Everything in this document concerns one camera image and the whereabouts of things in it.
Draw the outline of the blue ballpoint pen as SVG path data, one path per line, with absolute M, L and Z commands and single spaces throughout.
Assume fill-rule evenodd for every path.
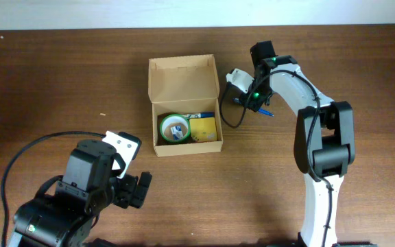
M 235 98 L 233 98 L 232 100 L 233 100 L 233 102 L 234 102 L 235 104 L 241 105 L 241 102 L 239 101 L 239 98 L 238 98 L 238 97 L 235 97 Z M 260 114 L 262 114 L 262 115 L 267 115 L 267 116 L 270 116 L 270 117 L 273 117 L 273 116 L 274 116 L 273 113 L 271 113 L 271 112 L 269 112 L 269 111 L 267 111 L 267 110 L 265 110 L 265 109 L 263 109 L 263 108 L 260 108 L 260 109 L 258 110 L 258 113 L 260 113 Z

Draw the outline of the blue white marker pen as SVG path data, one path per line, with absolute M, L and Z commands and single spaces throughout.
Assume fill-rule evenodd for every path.
M 198 119 L 198 118 L 207 118 L 214 117 L 214 113 L 205 112 L 205 113 L 187 113 L 182 115 L 186 119 Z

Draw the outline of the brown cardboard box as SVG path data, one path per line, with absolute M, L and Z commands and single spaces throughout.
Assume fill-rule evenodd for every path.
M 148 95 L 152 103 L 153 147 L 158 157 L 220 152 L 223 145 L 219 113 L 219 78 L 214 55 L 151 58 Z M 161 129 L 171 114 L 213 113 L 214 141 L 195 141 L 189 135 L 182 143 L 170 143 Z

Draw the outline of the green tape roll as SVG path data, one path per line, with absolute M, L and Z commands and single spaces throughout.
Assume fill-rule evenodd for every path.
M 181 125 L 184 138 L 175 141 L 172 138 L 170 127 Z M 191 135 L 191 126 L 189 120 L 179 114 L 172 114 L 166 116 L 160 124 L 160 133 L 162 138 L 168 143 L 179 144 L 184 143 Z

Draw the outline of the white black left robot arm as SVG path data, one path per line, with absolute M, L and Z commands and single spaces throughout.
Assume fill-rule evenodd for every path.
M 108 206 L 141 208 L 152 175 L 110 178 L 104 188 L 89 193 L 62 179 L 50 178 L 16 211 L 9 246 L 81 246 Z

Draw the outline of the blue white staples box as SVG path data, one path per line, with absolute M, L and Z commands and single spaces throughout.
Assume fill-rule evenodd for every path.
M 179 141 L 184 138 L 181 125 L 172 126 L 170 127 L 170 130 L 173 140 Z

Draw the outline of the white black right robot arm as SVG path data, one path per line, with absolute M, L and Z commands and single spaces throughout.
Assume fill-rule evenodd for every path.
M 325 96 L 291 56 L 254 58 L 253 65 L 253 76 L 236 71 L 232 79 L 243 105 L 257 111 L 278 94 L 297 117 L 294 158 L 306 188 L 299 239 L 303 246 L 335 246 L 339 190 L 355 159 L 352 106 Z

